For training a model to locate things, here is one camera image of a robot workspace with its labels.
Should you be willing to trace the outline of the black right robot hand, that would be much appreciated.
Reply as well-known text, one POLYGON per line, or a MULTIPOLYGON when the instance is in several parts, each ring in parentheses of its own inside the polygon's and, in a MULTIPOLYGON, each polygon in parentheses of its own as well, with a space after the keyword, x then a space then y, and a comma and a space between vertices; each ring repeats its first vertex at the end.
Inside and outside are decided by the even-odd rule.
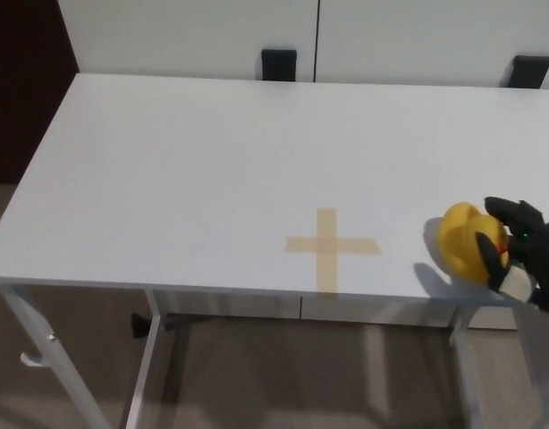
POLYGON ((549 223, 524 200, 487 197, 485 209, 509 229, 507 250, 512 261, 536 280, 538 288, 524 301, 549 314, 549 223))

